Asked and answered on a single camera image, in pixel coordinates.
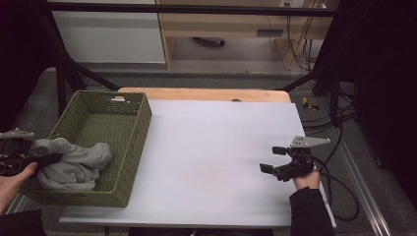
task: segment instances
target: floor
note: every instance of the floor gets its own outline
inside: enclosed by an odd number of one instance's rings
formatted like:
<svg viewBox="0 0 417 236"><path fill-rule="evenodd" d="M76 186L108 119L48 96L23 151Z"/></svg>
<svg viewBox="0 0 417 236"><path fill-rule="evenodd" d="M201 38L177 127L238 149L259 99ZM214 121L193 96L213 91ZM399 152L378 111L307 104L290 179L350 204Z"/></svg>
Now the floor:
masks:
<svg viewBox="0 0 417 236"><path fill-rule="evenodd" d="M276 89L288 85L308 71L293 68L283 69L282 60L273 43L269 39L226 39L225 45L202 44L192 38L181 38L176 41L172 67L167 71L152 73L136 72L128 74L109 73L107 78L123 87L188 87L188 88L225 88L225 89ZM317 55L320 44L314 48L312 55ZM39 79L38 86L32 93L27 109L16 120L16 127L22 130L35 128L38 137L47 137L57 118L55 75L47 72ZM328 121L328 97L313 97L311 87L314 81L290 92L292 102L297 105L306 135L312 135L314 125ZM100 89L95 83L86 80L89 89ZM310 106L303 106L303 97L308 98ZM349 101L341 99L340 107L349 105ZM417 235L417 212L402 193L390 172L378 168L375 155L369 141L354 120L343 123L343 130L327 126L314 137L330 138L335 145L338 134L343 131L342 146L334 153L328 168L332 176L337 177L353 193L355 185L346 171L344 156L346 151L358 165L383 220L387 222L388 235ZM331 147L314 149L314 155L326 157ZM332 182L333 213L340 218L350 217L355 213L356 203L346 188ZM64 233L93 233L102 235L102 226L74 225L59 223L60 206L42 206L29 200L24 210L41 208L43 210L44 227L49 235ZM376 234L370 223L366 207L360 206L357 217L353 220L337 220L337 235L381 235ZM110 227L114 235L126 234L127 228ZM275 235L287 235L287 229L277 229Z"/></svg>

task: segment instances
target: black sleeve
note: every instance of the black sleeve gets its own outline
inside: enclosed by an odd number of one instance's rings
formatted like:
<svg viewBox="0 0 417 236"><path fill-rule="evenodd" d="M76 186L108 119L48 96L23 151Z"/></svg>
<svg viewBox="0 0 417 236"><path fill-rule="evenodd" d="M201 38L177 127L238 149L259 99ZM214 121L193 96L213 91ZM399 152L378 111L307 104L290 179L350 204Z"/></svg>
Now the black sleeve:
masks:
<svg viewBox="0 0 417 236"><path fill-rule="evenodd" d="M320 190L304 188L289 197L291 236L333 236L328 210Z"/></svg>
<svg viewBox="0 0 417 236"><path fill-rule="evenodd" d="M41 211L24 211L0 216L0 235L46 236Z"/></svg>

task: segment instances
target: human hand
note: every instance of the human hand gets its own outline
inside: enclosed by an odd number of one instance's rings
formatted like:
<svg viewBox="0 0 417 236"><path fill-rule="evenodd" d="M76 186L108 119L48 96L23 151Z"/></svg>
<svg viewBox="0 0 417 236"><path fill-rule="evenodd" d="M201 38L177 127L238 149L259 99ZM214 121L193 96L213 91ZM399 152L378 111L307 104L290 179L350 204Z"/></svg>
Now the human hand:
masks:
<svg viewBox="0 0 417 236"><path fill-rule="evenodd" d="M294 178L293 181L297 190L306 187L310 187L310 189L319 189L320 178L320 172L315 168L310 174Z"/></svg>
<svg viewBox="0 0 417 236"><path fill-rule="evenodd" d="M28 165L24 171L11 177L0 176L0 215L6 213L9 205L21 190L25 181L34 173L37 163Z"/></svg>

